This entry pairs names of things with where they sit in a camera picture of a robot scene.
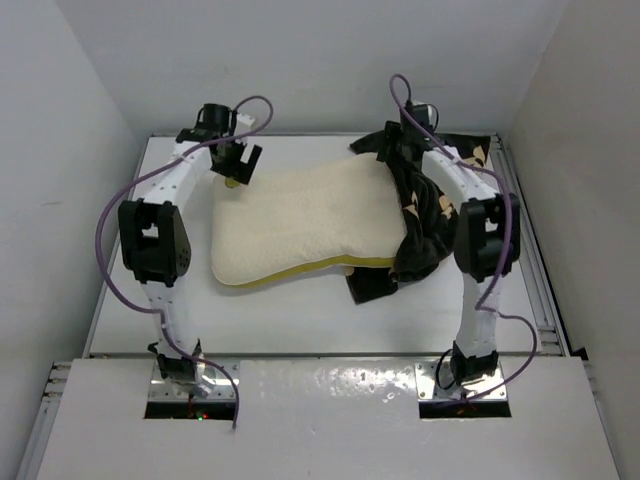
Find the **black floral plush pillowcase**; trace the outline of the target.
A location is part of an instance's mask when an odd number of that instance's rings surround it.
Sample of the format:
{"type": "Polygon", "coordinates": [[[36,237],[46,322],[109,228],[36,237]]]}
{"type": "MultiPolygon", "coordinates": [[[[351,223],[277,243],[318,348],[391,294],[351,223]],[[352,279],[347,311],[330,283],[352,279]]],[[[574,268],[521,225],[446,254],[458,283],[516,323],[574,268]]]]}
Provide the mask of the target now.
{"type": "Polygon", "coordinates": [[[453,252],[458,213],[438,185],[417,165],[431,145],[395,145],[387,165],[399,190],[407,233],[389,268],[356,267],[346,276],[355,303],[363,304],[394,294],[404,283],[432,274],[453,252]]]}

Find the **cream pillow with yellow edge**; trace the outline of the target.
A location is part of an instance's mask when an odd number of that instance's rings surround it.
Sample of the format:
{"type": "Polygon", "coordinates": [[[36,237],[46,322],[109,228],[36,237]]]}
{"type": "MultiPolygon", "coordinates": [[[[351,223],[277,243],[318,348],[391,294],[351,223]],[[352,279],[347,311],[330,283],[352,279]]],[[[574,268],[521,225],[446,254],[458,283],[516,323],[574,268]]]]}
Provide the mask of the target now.
{"type": "Polygon", "coordinates": [[[388,268],[406,234],[392,173],[373,154],[212,184],[211,268],[225,286],[332,266],[388,268]]]}

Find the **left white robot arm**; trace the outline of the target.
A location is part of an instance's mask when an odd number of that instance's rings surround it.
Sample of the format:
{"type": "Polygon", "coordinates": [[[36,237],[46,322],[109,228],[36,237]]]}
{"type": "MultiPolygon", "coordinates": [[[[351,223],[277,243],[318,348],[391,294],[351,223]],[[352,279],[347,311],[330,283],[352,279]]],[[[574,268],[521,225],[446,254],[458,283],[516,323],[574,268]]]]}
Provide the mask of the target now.
{"type": "Polygon", "coordinates": [[[208,172],[246,185],[262,153],[249,147],[255,118],[238,108],[208,103],[194,126],[176,137],[166,170],[136,200],[117,211],[124,266],[141,285],[154,315],[158,339],[149,349],[160,374],[183,389],[202,385],[206,367],[189,319],[184,277],[192,260],[181,211],[208,172]]]}

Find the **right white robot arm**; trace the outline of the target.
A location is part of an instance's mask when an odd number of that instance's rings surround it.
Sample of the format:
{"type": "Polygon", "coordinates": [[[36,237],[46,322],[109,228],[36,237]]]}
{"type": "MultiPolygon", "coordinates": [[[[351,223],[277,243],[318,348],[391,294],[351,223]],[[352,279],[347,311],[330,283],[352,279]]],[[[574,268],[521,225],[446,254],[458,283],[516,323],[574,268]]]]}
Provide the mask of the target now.
{"type": "Polygon", "coordinates": [[[498,364],[495,324],[498,286],[520,255],[520,204],[489,170],[469,164],[435,134],[429,104],[407,100],[401,119],[384,128],[378,161],[389,168],[406,226],[394,260],[400,281],[432,272],[453,255],[463,275],[460,328],[450,369],[457,385],[493,372],[498,364]]]}

